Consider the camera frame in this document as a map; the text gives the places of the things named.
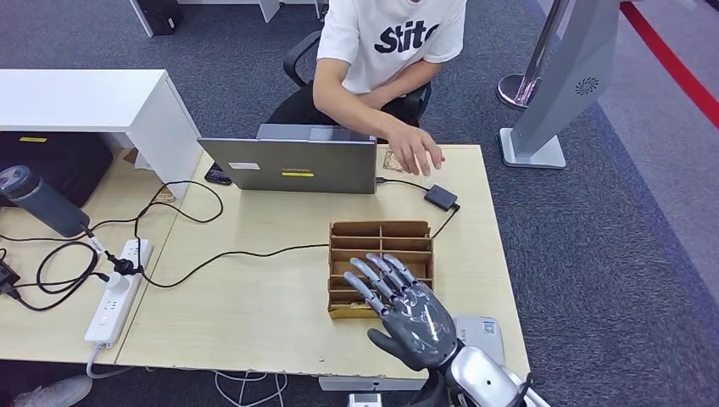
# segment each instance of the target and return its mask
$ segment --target gray water bottle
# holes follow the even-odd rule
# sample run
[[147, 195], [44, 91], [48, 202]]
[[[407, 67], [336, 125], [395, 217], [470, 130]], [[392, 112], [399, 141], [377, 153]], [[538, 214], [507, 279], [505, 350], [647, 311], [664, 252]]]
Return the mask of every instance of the gray water bottle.
[[75, 237], [90, 218], [24, 165], [0, 172], [0, 193], [64, 237]]

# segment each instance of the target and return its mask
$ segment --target robotic finger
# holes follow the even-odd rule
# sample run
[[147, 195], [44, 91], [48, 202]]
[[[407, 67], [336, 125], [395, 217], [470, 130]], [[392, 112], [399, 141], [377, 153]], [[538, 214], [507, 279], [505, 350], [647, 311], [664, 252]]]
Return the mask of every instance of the robotic finger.
[[395, 269], [397, 269], [397, 272], [407, 281], [407, 283], [412, 287], [417, 283], [417, 279], [412, 276], [412, 273], [407, 269], [407, 266], [404, 265], [399, 259], [392, 256], [391, 254], [384, 254], [384, 259], [389, 262], [390, 265], [392, 265]]
[[390, 288], [387, 283], [384, 282], [384, 280], [381, 279], [364, 261], [352, 258], [349, 262], [352, 263], [357, 270], [361, 271], [365, 277], [369, 278], [372, 285], [375, 286], [377, 291], [379, 291], [386, 299], [390, 301], [394, 301], [396, 299], [398, 294], [392, 291], [392, 288]]
[[401, 297], [405, 291], [407, 291], [407, 284], [402, 281], [402, 278], [390, 267], [380, 256], [374, 253], [368, 253], [367, 259], [371, 261], [382, 274], [392, 282], [392, 284], [399, 290], [399, 296]]
[[389, 309], [384, 306], [382, 301], [354, 274], [347, 271], [344, 273], [344, 279], [362, 295], [365, 302], [374, 310], [379, 316], [389, 314]]

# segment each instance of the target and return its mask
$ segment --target chair armrest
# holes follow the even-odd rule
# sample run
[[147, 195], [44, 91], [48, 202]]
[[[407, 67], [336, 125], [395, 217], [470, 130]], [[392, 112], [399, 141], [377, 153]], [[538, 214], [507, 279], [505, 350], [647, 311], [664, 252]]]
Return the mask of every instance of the chair armrest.
[[284, 68], [287, 76], [290, 77], [299, 87], [307, 86], [307, 82], [303, 81], [297, 73], [297, 62], [312, 47], [320, 41], [322, 30], [314, 31], [306, 36], [299, 44], [294, 46], [285, 58], [282, 60], [282, 68]]
[[425, 113], [425, 109], [431, 95], [432, 83], [427, 82], [426, 85], [421, 86], [410, 93], [407, 93], [407, 96], [405, 97], [405, 102], [408, 103], [409, 106], [416, 107], [417, 117], [421, 117], [422, 114]]

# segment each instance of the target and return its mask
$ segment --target laptop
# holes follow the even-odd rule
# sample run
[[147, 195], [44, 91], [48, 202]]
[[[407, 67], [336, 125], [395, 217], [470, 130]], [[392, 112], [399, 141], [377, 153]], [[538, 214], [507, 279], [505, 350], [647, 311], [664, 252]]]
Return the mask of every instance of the laptop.
[[261, 125], [257, 138], [198, 139], [241, 189], [375, 193], [376, 138], [333, 125]]

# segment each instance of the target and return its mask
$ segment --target cardboard divider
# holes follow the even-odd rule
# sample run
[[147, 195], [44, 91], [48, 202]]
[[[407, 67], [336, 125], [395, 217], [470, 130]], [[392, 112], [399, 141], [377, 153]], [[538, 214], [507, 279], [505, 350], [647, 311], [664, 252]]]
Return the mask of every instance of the cardboard divider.
[[341, 237], [332, 236], [334, 249], [350, 249], [350, 250], [379, 250], [382, 248], [381, 238], [379, 237]]
[[381, 249], [410, 252], [431, 252], [432, 239], [429, 237], [383, 237]]
[[343, 277], [347, 271], [355, 274], [367, 287], [374, 287], [349, 262], [352, 258], [366, 259], [368, 253], [391, 254], [402, 261], [420, 282], [434, 287], [434, 252], [430, 228], [424, 221], [368, 221], [330, 224], [330, 275], [327, 279], [329, 304], [327, 310], [334, 318], [376, 318], [364, 299]]
[[330, 236], [380, 237], [381, 222], [338, 222], [330, 226]]

